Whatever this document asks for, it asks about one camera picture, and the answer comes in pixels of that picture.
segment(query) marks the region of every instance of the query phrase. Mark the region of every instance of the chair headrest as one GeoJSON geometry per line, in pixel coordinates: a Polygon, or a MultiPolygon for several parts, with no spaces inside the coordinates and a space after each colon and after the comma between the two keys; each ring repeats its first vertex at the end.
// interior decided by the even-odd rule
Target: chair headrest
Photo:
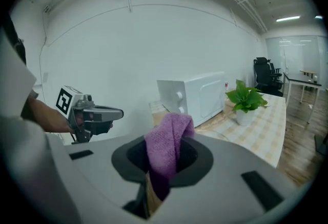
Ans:
{"type": "Polygon", "coordinates": [[[257,65],[263,65],[268,63],[268,60],[265,57],[257,57],[256,59],[257,65]]]}

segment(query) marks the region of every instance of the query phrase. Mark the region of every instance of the wooden floor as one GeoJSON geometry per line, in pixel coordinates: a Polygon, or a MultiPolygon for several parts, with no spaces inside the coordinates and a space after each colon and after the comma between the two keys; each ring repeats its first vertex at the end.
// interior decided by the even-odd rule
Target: wooden floor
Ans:
{"type": "MultiPolygon", "coordinates": [[[[285,87],[284,97],[288,92],[285,87]]],[[[278,169],[297,186],[316,176],[323,156],[315,151],[314,134],[326,136],[328,132],[328,92],[321,90],[312,119],[307,124],[314,103],[316,91],[304,91],[300,104],[302,87],[292,85],[291,96],[286,110],[286,131],[278,169]]]]}

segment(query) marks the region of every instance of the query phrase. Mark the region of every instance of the black rectangular strip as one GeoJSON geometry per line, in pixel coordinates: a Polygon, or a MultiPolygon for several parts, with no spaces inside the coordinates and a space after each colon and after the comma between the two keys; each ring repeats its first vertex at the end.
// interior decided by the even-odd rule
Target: black rectangular strip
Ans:
{"type": "Polygon", "coordinates": [[[283,198],[256,171],[243,173],[241,177],[266,211],[283,201],[283,198]]]}
{"type": "Polygon", "coordinates": [[[83,151],[79,151],[79,152],[70,154],[70,157],[72,160],[75,160],[75,159],[79,159],[79,158],[82,158],[85,156],[90,156],[92,154],[93,154],[93,152],[91,150],[83,150],[83,151]]]}

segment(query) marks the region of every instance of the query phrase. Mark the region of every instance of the white plant pot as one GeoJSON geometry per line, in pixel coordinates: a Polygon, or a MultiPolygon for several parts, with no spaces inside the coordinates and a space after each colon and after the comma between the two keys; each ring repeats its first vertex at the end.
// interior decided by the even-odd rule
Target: white plant pot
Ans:
{"type": "Polygon", "coordinates": [[[242,126],[248,126],[253,121],[255,111],[256,111],[256,109],[245,113],[242,110],[237,110],[236,113],[237,113],[238,124],[240,124],[242,126]]]}

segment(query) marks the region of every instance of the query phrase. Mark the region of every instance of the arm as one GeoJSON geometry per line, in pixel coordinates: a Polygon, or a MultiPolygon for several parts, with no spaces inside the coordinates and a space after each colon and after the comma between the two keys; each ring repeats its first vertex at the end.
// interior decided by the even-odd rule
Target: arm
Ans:
{"type": "Polygon", "coordinates": [[[37,123],[44,131],[52,133],[74,133],[74,131],[68,126],[66,118],[62,116],[59,111],[52,109],[43,102],[31,97],[28,98],[28,102],[37,123]]]}

